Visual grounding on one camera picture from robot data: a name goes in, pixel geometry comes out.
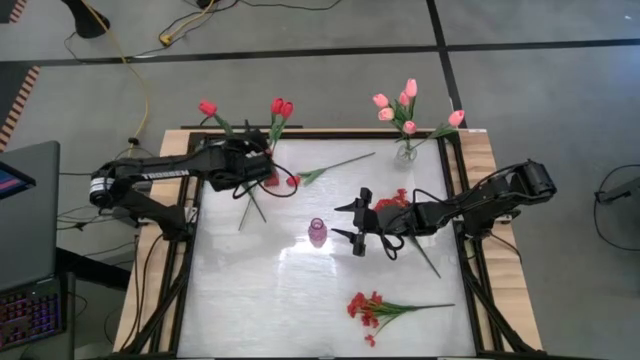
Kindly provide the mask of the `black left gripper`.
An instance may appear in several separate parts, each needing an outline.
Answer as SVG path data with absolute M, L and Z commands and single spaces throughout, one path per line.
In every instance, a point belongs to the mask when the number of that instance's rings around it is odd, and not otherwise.
M 216 167 L 207 176 L 214 190 L 230 190 L 250 181 L 266 180 L 273 173 L 267 137 L 246 132 L 207 139 L 215 150 Z

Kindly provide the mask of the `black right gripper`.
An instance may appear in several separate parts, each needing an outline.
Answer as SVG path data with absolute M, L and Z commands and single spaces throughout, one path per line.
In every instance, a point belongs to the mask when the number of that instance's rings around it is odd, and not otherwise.
M 364 220 L 374 211 L 370 208 L 372 192 L 362 187 L 359 196 L 351 203 L 335 208 L 336 212 L 352 213 L 355 220 Z M 355 232 L 332 228 L 352 245 L 352 254 L 366 255 L 365 239 L 368 234 L 378 235 L 433 235 L 453 218 L 453 206 L 439 202 L 418 202 L 401 207 L 387 205 L 376 211 L 378 225 L 375 229 L 358 227 Z

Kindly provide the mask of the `purple glass vase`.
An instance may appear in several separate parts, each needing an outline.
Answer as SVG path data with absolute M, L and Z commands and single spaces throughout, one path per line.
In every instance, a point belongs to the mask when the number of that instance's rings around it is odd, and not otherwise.
M 308 228 L 310 243 L 315 248 L 321 248 L 327 239 L 327 227 L 321 218 L 313 218 Z

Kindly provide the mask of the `clear glass vase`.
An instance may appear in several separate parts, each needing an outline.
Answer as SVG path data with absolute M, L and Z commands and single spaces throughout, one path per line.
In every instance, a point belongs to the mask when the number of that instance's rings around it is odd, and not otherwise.
M 401 171 L 409 170 L 418 155 L 417 149 L 408 144 L 402 144 L 397 149 L 394 166 Z

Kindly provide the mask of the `thin black bar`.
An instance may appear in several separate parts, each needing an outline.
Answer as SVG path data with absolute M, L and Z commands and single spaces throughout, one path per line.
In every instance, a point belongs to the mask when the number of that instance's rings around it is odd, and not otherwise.
M 270 126 L 267 125 L 249 125 L 250 128 L 260 129 L 260 130 L 269 130 Z M 232 130 L 234 131 L 244 131 L 246 126 L 244 125 L 231 125 Z M 286 125 L 286 129 L 303 129 L 303 125 Z M 222 130 L 224 129 L 219 125 L 183 125 L 180 127 L 180 130 L 197 130 L 197 131 L 213 131 L 213 130 Z

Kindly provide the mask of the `black desk beam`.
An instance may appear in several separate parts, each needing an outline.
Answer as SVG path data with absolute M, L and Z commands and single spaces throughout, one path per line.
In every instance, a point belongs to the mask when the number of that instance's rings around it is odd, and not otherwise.
M 62 248 L 56 249 L 55 258 L 57 273 L 73 273 L 80 280 L 116 290 L 126 291 L 128 288 L 131 276 L 129 270 L 93 260 Z

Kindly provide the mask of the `black stand base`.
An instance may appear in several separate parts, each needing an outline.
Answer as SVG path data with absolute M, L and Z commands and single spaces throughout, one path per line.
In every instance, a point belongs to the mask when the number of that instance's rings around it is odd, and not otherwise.
M 61 0 L 70 10 L 76 33 L 84 39 L 105 35 L 110 29 L 109 20 L 90 6 L 86 0 Z

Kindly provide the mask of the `grey laptop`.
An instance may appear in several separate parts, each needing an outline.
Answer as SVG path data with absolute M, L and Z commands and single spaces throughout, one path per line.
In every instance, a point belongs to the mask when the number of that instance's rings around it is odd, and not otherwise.
M 36 186 L 0 200 L 0 352 L 62 333 L 65 281 L 56 274 L 60 144 L 0 153 Z

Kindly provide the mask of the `dark tilted screen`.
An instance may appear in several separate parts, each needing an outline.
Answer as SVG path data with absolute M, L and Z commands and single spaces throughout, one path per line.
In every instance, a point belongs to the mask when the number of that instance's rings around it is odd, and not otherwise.
M 0 200 L 36 186 L 36 180 L 0 161 Z

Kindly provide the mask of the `grey stand leg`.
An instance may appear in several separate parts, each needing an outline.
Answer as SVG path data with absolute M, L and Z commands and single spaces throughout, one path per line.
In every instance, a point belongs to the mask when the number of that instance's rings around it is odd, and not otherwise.
M 610 190 L 597 192 L 596 200 L 598 203 L 608 204 L 618 199 L 638 194 L 640 194 L 640 177 L 636 177 Z

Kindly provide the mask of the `black metal table frame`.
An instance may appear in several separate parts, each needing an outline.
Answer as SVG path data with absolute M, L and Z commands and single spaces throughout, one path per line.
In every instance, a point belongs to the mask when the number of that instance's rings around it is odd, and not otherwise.
M 370 237 L 364 257 L 352 254 L 348 240 L 332 228 L 350 230 L 352 217 L 335 208 L 350 203 L 362 187 L 375 197 L 405 188 L 422 188 L 443 197 L 459 192 L 491 173 L 496 162 L 487 133 L 466 130 L 449 143 L 421 145 L 414 165 L 394 166 L 397 143 L 386 130 L 289 131 L 276 150 L 277 162 L 291 171 L 333 165 L 374 152 L 365 159 L 325 172 L 295 195 L 261 194 L 266 216 L 249 215 L 238 226 L 245 204 L 209 185 L 158 183 L 153 195 L 162 202 L 196 196 L 200 203 L 192 249 L 156 243 L 147 230 L 143 243 L 154 245 L 140 271 L 147 278 L 145 307 L 152 310 L 165 269 L 191 262 L 187 284 L 169 307 L 147 345 L 148 351 L 173 351 L 181 358 L 320 358 L 473 356 L 480 350 L 504 350 L 508 343 L 479 299 L 464 286 L 461 264 L 469 263 L 485 292 L 514 328 L 538 346 L 535 319 L 517 257 L 502 247 L 512 229 L 499 224 L 481 246 L 481 257 L 459 253 L 452 227 L 424 237 L 420 244 L 441 277 L 414 246 L 396 260 Z M 309 241 L 313 218 L 327 227 L 321 248 Z M 373 291 L 401 305 L 453 304 L 419 310 L 387 325 L 371 348 L 371 332 L 346 311 L 358 292 Z

